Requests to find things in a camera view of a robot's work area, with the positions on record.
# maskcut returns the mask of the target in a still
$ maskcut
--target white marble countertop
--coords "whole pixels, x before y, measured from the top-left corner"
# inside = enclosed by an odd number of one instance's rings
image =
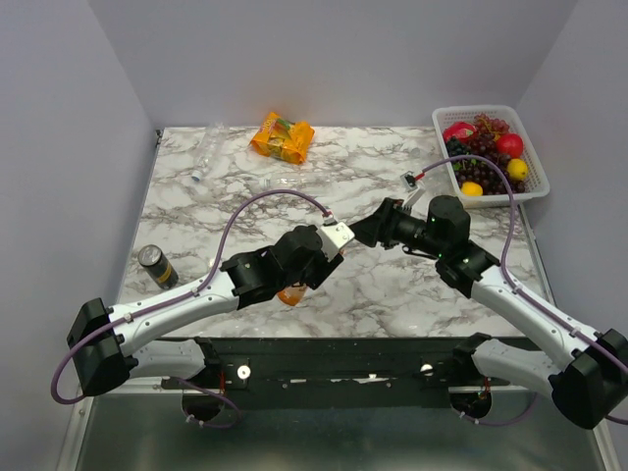
[[[232,128],[223,156],[201,183],[191,177],[193,149],[202,128],[166,129],[127,267],[121,302],[141,300],[160,289],[137,264],[138,250],[155,243],[187,283],[206,274],[232,212],[250,195],[249,185],[278,172],[328,171],[334,191],[317,195],[348,223],[372,213],[386,196],[403,197],[399,175],[441,159],[433,128],[316,128],[307,162],[300,167],[262,157],[248,148],[253,128]],[[440,169],[429,181],[448,188]],[[425,217],[429,198],[414,214]],[[472,210],[471,235],[499,255],[506,208]],[[318,224],[320,213],[290,196],[253,204],[236,221],[224,259],[271,243],[299,224]],[[540,278],[517,218],[508,255],[514,275],[541,293]],[[199,321],[173,333],[205,337],[452,337],[483,332],[520,335],[490,309],[442,282],[434,262],[353,242],[345,261],[295,307],[276,298],[241,311]]]

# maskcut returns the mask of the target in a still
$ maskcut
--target red fruit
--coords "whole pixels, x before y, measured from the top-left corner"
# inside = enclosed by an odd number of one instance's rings
[[[443,132],[443,140],[447,142],[452,137],[455,137],[460,142],[466,142],[469,136],[474,132],[475,126],[470,125],[469,123],[458,121],[457,123],[454,123],[449,128],[447,128],[445,132]]]
[[[508,154],[513,159],[518,159],[523,154],[523,140],[518,134],[504,134],[497,140],[497,151],[500,154]]]

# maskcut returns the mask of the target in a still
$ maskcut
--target yellow lemon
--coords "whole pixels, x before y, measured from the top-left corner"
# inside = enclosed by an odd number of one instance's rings
[[[465,182],[460,190],[467,196],[482,196],[482,187],[477,183]]]
[[[512,159],[506,168],[513,180],[522,182],[528,176],[528,166],[521,159]]]

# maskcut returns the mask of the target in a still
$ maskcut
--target orange snack bag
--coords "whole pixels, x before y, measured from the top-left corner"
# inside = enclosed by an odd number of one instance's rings
[[[307,123],[291,123],[271,112],[253,136],[251,145],[266,157],[302,164],[313,135],[314,130]]]

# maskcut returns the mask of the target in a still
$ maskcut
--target black can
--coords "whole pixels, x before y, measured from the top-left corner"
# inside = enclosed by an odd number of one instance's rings
[[[137,254],[139,265],[161,289],[170,289],[179,282],[179,275],[157,245],[145,245]]]

